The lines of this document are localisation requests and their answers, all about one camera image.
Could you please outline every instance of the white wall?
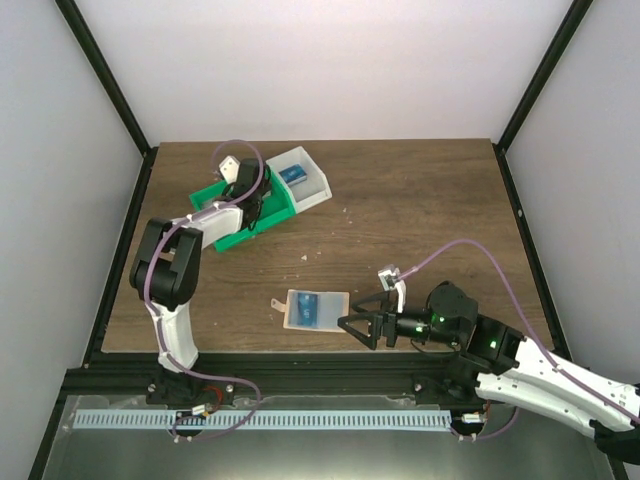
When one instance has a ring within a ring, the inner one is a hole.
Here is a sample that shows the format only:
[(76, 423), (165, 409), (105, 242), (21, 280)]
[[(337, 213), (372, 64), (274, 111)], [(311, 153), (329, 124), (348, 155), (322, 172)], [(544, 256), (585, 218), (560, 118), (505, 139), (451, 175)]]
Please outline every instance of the white wall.
[(153, 144), (497, 140), (570, 0), (79, 0)]
[[(640, 382), (640, 2), (594, 2), (509, 164), (576, 360)], [(640, 479), (640, 468), (629, 468)]]
[(140, 166), (53, 1), (0, 14), (0, 478), (27, 478), (81, 361)]

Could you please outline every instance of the white plastic container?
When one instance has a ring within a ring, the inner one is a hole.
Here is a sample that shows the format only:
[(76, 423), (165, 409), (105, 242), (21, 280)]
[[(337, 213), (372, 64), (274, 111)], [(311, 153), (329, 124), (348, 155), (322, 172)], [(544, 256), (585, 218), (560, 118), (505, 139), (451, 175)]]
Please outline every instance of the white plastic container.
[(286, 185), (296, 213), (304, 212), (331, 198), (331, 188), (327, 177), (304, 148), (296, 147), (284, 152), (267, 160), (267, 164), (271, 167), (273, 175), (277, 175), (283, 185), (286, 185), (286, 182), (278, 172), (294, 165), (300, 165), (305, 171), (307, 175), (305, 181), (292, 186)]

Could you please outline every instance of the brown wood surface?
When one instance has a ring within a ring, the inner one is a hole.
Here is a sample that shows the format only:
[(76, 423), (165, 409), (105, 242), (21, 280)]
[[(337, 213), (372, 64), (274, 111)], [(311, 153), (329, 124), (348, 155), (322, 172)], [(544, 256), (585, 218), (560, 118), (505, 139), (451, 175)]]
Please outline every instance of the brown wood surface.
[[(215, 181), (214, 143), (165, 143), (158, 153), (103, 350), (157, 350), (152, 322), (128, 284), (149, 218), (192, 211), (189, 194)], [(257, 142), (265, 158), (303, 145), (323, 169), (333, 198), (222, 254), (203, 252), (191, 322), (201, 351), (362, 351), (340, 333), (286, 330), (270, 306), (290, 288), (346, 291), (351, 299), (380, 290), (376, 272), (407, 269), (450, 240), (466, 237), (497, 258), (538, 335), (551, 346), (540, 301), (488, 140)], [(242, 147), (225, 153), (242, 158)], [(485, 315), (523, 329), (487, 258), (454, 247), (408, 281), (421, 305), (443, 280), (480, 302)], [(399, 349), (408, 349), (399, 342)]]

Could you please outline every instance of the gray floor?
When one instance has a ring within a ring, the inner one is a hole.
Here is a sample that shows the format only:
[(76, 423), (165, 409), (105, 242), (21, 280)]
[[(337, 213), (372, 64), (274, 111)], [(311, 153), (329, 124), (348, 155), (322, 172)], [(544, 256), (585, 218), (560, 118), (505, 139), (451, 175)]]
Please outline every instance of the gray floor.
[[(493, 427), (509, 412), (492, 409)], [(486, 442), (413, 432), (236, 432), (175, 445), (164, 431), (71, 431), (57, 439), (46, 479), (610, 480), (590, 441), (523, 412)]]

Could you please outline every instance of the green plastic tray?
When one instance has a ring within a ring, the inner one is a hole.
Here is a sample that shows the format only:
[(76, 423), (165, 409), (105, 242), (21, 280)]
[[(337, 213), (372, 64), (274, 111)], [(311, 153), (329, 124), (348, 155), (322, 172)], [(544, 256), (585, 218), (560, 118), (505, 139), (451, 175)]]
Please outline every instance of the green plastic tray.
[[(203, 190), (192, 193), (189, 195), (189, 199), (194, 208), (200, 211), (202, 210), (202, 205), (220, 195), (226, 186), (227, 182), (218, 182)], [(240, 230), (232, 235), (227, 235), (217, 242), (214, 242), (213, 246), (218, 252), (224, 252), (234, 245), (255, 237), (258, 233), (264, 232), (296, 214), (289, 189), (282, 184), (277, 175), (271, 176), (271, 187), (271, 195), (264, 199), (262, 213), (260, 214), (256, 227), (251, 231), (245, 228), (244, 230)]]

